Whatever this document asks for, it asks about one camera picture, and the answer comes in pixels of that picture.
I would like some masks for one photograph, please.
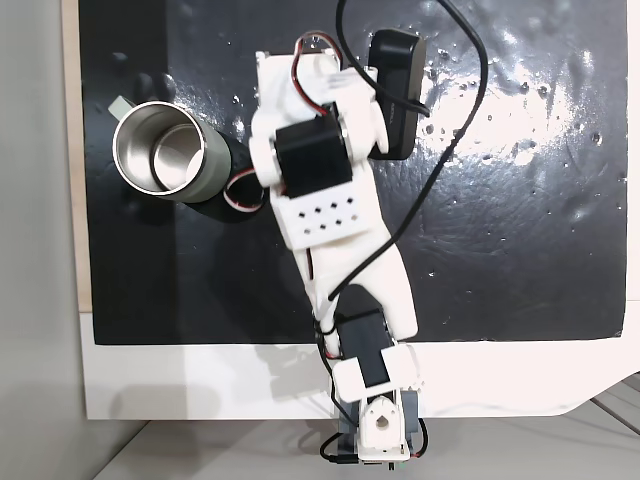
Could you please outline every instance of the black cable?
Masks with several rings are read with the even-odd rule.
[[[429,447],[429,432],[427,431],[427,424],[424,423],[424,419],[422,418],[419,418],[418,421],[420,422],[420,430],[422,430],[422,446],[420,447],[420,450],[414,453],[413,456],[416,458],[422,457]]]
[[[351,62],[353,68],[355,68],[360,74],[360,76],[369,85],[371,85],[374,89],[376,89],[377,92],[383,94],[392,102],[406,108],[407,110],[414,111],[414,112],[418,111],[419,113],[427,115],[428,112],[422,111],[422,108],[421,108],[421,107],[424,107],[424,105],[420,104],[421,106],[420,107],[420,106],[417,106],[416,104],[412,104],[408,102],[407,100],[398,99],[397,97],[394,97],[393,95],[389,94],[380,85],[374,82],[366,74],[362,66],[358,63],[353,53],[351,52],[349,45],[347,45],[346,39],[344,37],[342,23],[343,23],[344,7],[346,3],[347,3],[347,0],[338,0],[338,7],[336,10],[336,30],[338,33],[338,41],[340,42],[340,46],[342,47],[342,50],[345,56]],[[453,152],[455,148],[458,146],[458,143],[460,143],[460,140],[462,140],[462,138],[467,133],[467,129],[473,122],[473,119],[475,118],[476,113],[478,113],[478,110],[480,109],[480,105],[484,100],[484,96],[487,91],[487,85],[489,83],[489,56],[487,54],[487,49],[484,46],[484,43],[482,42],[482,39],[479,37],[478,33],[473,29],[471,24],[467,21],[466,18],[464,18],[464,16],[460,13],[460,11],[453,4],[451,4],[449,0],[438,0],[438,3],[449,13],[449,15],[451,15],[451,17],[460,26],[460,28],[464,31],[464,33],[469,37],[469,39],[471,40],[471,43],[473,43],[473,46],[478,51],[478,56],[480,58],[480,84],[478,86],[478,93],[476,95],[475,104],[473,105],[473,109],[471,110],[471,113],[469,114],[467,121],[464,123],[462,128],[458,130],[458,132],[455,134],[453,141],[440,157],[440,160],[434,167],[433,171],[431,172],[431,175],[429,175],[427,183],[425,183],[420,194],[418,195],[418,198],[409,209],[409,212],[407,213],[406,217],[400,224],[400,227],[395,231],[393,235],[391,235],[391,238],[389,238],[389,240],[387,240],[380,248],[378,248],[375,252],[373,252],[366,260],[364,260],[360,265],[358,265],[358,267],[356,267],[349,275],[346,276],[346,278],[331,292],[331,294],[329,295],[329,301],[332,301],[334,298],[336,298],[336,296],[338,296],[340,292],[342,292],[342,290],[344,290],[345,287],[349,285],[349,283],[351,283],[351,281],[354,278],[356,278],[360,273],[362,273],[362,271],[365,268],[371,265],[384,252],[386,252],[389,248],[391,248],[404,234],[404,232],[407,230],[407,228],[413,221],[414,217],[420,210],[420,207],[424,203],[425,199],[431,192],[431,189],[433,188],[433,185],[436,183],[436,180],[438,179],[438,176],[442,172],[442,169],[444,168],[445,164],[447,163],[449,158],[451,158],[451,156],[453,155]]]
[[[351,415],[347,413],[347,411],[342,405],[340,405],[340,402],[336,398],[336,382],[333,380],[333,369],[331,368],[331,365],[329,365],[329,360],[327,359],[327,351],[324,346],[323,336],[316,334],[316,345],[318,346],[318,352],[320,352],[320,360],[322,360],[322,364],[324,365],[324,368],[327,369],[327,373],[329,373],[329,377],[331,378],[331,401],[336,406],[338,411],[342,414],[344,419],[357,430],[358,422],[351,418]]]
[[[604,403],[602,403],[597,398],[592,398],[591,399],[591,403],[593,403],[599,409],[603,410],[605,413],[611,415],[614,419],[616,419],[619,423],[621,423],[622,425],[627,427],[629,430],[631,430],[636,435],[640,435],[640,428],[637,428],[631,422],[629,422],[628,420],[622,418],[620,415],[618,415],[616,412],[611,410],[609,407],[607,407]]]
[[[324,458],[327,462],[332,462],[333,463],[333,461],[336,459],[336,455],[329,455],[327,453],[327,448],[329,447],[329,445],[331,445],[333,442],[335,442],[341,436],[342,436],[342,433],[338,432],[338,433],[332,435],[331,437],[329,437],[329,439],[320,446],[320,456],[322,458]]]
[[[344,7],[346,3],[347,3],[347,0],[340,0],[338,2],[338,8],[336,10],[336,31],[338,32],[338,42],[340,42],[340,46],[342,47],[342,50],[344,51],[345,56],[351,63],[351,66],[356,69],[356,71],[360,74],[360,76],[364,79],[364,81],[367,82],[376,91],[376,93],[379,93],[380,95],[386,97],[388,100],[392,101],[396,105],[400,105],[404,107],[406,110],[409,110],[410,112],[416,112],[421,115],[424,115],[425,117],[428,117],[429,109],[425,105],[423,105],[420,102],[410,102],[405,98],[400,98],[393,95],[392,93],[385,90],[375,80],[373,80],[367,74],[367,72],[365,72],[364,68],[362,67],[362,65],[360,65],[355,55],[353,55],[353,52],[351,52],[349,45],[347,45],[347,40],[344,38],[344,31],[342,29],[342,23],[343,23],[342,17],[344,15]]]

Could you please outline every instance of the wet surface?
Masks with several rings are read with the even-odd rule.
[[[456,3],[487,45],[491,80],[476,122],[399,244],[417,339],[619,335],[626,2]],[[272,212],[231,225],[139,198],[113,166],[116,122],[105,107],[119,94],[174,100],[246,143],[257,106],[255,51],[291,51],[310,29],[334,33],[333,4],[117,0],[107,8],[83,0],[80,7],[96,341],[311,342],[310,307]],[[420,120],[409,160],[374,164],[393,230],[466,118],[478,61],[433,1],[352,0],[345,22],[362,61],[380,28],[427,38],[423,101],[432,116]]]

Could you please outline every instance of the metal mug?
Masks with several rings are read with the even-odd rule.
[[[113,160],[136,190],[166,200],[199,203],[224,188],[231,153],[211,126],[176,105],[132,105],[118,97],[109,107],[120,121]]]

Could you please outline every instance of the red and white wire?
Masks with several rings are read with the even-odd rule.
[[[260,210],[260,208],[262,208],[262,206],[264,205],[264,190],[262,191],[262,196],[260,197],[260,203],[257,203],[254,205],[245,205],[244,203],[238,202],[229,196],[229,189],[238,180],[241,180],[244,177],[248,177],[249,175],[255,175],[255,173],[256,173],[255,168],[247,168],[246,170],[242,170],[241,172],[238,172],[233,177],[231,177],[231,180],[229,180],[227,185],[224,187],[224,190],[222,191],[222,196],[224,197],[224,200],[229,204],[229,206],[234,210],[237,210],[238,212],[242,212],[242,213],[253,213]]]
[[[293,86],[295,87],[298,94],[302,97],[302,100],[313,108],[320,115],[327,115],[329,112],[326,108],[321,105],[318,105],[314,102],[309,95],[304,91],[302,86],[300,85],[300,80],[298,79],[298,64],[300,63],[300,56],[302,55],[302,49],[304,47],[304,41],[308,38],[318,37],[324,40],[335,52],[338,57],[338,61],[340,62],[340,68],[342,69],[342,52],[340,51],[340,47],[336,43],[336,41],[331,38],[326,32],[322,32],[319,30],[312,30],[310,32],[303,33],[298,40],[296,40],[295,49],[293,51],[293,64],[291,65],[291,81],[293,82]]]

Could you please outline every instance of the gray floor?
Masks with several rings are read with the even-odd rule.
[[[600,396],[640,423],[640,393]],[[428,421],[428,454],[395,475],[429,480],[637,480],[640,437],[592,403],[563,417]],[[98,480],[389,478],[382,467],[338,467],[318,456],[331,422],[152,422]]]

